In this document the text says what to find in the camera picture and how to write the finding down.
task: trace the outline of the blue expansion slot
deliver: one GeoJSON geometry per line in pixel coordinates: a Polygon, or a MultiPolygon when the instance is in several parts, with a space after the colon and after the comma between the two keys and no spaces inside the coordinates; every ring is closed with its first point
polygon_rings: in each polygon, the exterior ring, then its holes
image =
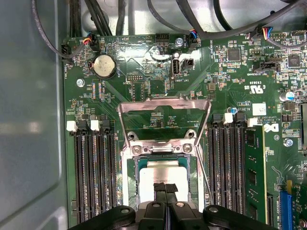
{"type": "Polygon", "coordinates": [[[292,196],[286,191],[280,192],[282,230],[292,230],[292,196]]]}

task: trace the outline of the screw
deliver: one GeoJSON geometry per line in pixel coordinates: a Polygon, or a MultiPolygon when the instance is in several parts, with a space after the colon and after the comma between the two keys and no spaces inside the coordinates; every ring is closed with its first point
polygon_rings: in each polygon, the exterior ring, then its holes
{"type": "Polygon", "coordinates": [[[190,153],[192,152],[192,146],[190,144],[184,144],[183,147],[182,147],[183,151],[185,153],[190,153]]]}
{"type": "Polygon", "coordinates": [[[85,81],[83,79],[78,79],[76,83],[78,87],[83,87],[85,85],[85,81]]]}
{"type": "Polygon", "coordinates": [[[183,207],[183,206],[184,206],[184,204],[183,204],[183,203],[181,203],[181,202],[178,202],[178,203],[176,204],[176,206],[178,206],[178,207],[183,207]]]}
{"type": "Polygon", "coordinates": [[[182,46],[183,45],[183,39],[181,37],[176,38],[175,45],[178,46],[178,47],[182,46]]]}
{"type": "Polygon", "coordinates": [[[133,154],[138,155],[138,154],[140,154],[141,152],[142,152],[141,146],[138,146],[138,145],[133,146],[133,148],[132,148],[132,153],[133,153],[133,154]]]}
{"type": "Polygon", "coordinates": [[[180,54],[179,53],[174,53],[174,58],[178,58],[180,56],[180,54]]]}
{"type": "Polygon", "coordinates": [[[128,213],[128,212],[129,212],[129,209],[122,209],[120,212],[121,212],[121,213],[128,213]]]}
{"type": "Polygon", "coordinates": [[[286,147],[291,147],[293,146],[293,141],[289,138],[286,138],[284,141],[283,141],[283,145],[285,145],[286,147]]]}
{"type": "Polygon", "coordinates": [[[219,210],[217,210],[217,208],[215,208],[215,207],[211,207],[211,208],[209,208],[209,211],[216,213],[216,212],[218,212],[219,210]]]}

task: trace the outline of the sticker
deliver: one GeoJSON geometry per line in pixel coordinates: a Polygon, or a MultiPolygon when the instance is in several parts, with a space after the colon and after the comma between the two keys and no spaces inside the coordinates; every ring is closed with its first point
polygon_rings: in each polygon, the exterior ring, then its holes
{"type": "Polygon", "coordinates": [[[268,132],[270,132],[270,131],[272,131],[272,132],[278,132],[279,131],[279,125],[278,124],[271,124],[271,125],[269,125],[269,124],[265,124],[264,126],[263,126],[263,128],[264,128],[264,131],[266,132],[266,133],[268,133],[268,132]]]}
{"type": "Polygon", "coordinates": [[[265,116],[267,114],[266,103],[254,103],[252,106],[253,116],[265,116]]]}

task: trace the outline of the logo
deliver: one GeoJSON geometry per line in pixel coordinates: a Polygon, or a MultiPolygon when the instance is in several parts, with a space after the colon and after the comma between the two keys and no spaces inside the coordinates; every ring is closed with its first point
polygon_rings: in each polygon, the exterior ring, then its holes
{"type": "Polygon", "coordinates": [[[265,124],[263,127],[264,127],[264,131],[266,133],[268,133],[270,131],[272,131],[272,132],[278,132],[279,131],[279,125],[278,124],[271,124],[271,125],[265,124]]]}
{"type": "Polygon", "coordinates": [[[249,93],[251,94],[262,94],[263,93],[263,90],[265,89],[265,85],[246,85],[244,86],[244,89],[245,90],[250,90],[249,93]]]}

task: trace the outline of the motherboard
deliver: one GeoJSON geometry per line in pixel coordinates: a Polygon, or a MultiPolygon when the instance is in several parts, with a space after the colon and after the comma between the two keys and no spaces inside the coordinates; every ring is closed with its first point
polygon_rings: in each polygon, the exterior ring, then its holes
{"type": "Polygon", "coordinates": [[[200,211],[215,204],[307,228],[305,46],[252,34],[98,36],[63,61],[70,227],[118,205],[137,209],[165,183],[200,211]]]}

